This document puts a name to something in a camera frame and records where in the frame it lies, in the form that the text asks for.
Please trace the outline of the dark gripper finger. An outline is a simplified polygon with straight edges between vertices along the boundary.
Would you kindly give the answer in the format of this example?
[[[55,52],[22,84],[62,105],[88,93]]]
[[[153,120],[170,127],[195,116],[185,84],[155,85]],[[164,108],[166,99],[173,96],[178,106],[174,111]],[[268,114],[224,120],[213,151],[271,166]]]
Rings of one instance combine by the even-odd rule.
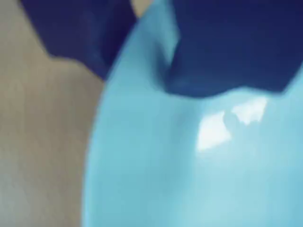
[[[303,63],[300,0],[174,0],[179,40],[167,92],[208,97],[237,87],[281,93]]]
[[[102,80],[137,21],[129,0],[22,0],[47,52],[84,64]]]

